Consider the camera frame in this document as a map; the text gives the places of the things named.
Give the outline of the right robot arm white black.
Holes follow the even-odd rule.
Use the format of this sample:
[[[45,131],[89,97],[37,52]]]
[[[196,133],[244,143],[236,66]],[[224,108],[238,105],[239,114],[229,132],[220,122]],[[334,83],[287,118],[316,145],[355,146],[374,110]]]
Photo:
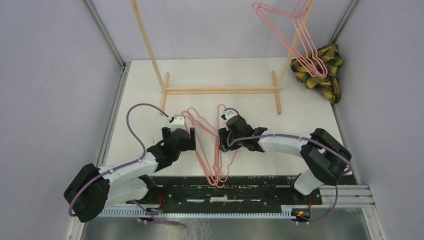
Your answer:
[[[266,127],[253,128],[237,113],[220,116],[225,126],[218,131],[222,152],[246,148],[251,152],[282,153],[304,160],[308,169],[301,173],[289,189],[289,199],[302,204],[315,189],[336,186],[343,174],[352,170],[351,153],[325,129],[312,133],[290,134]]]

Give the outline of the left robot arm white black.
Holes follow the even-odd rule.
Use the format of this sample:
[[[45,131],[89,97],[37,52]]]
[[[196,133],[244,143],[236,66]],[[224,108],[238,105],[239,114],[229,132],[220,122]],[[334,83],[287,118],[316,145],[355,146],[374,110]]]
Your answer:
[[[84,165],[63,193],[71,215],[86,223],[105,208],[132,200],[150,204],[158,191],[149,175],[172,165],[181,152],[196,149],[196,130],[162,128],[163,139],[146,149],[145,154],[118,166]]]

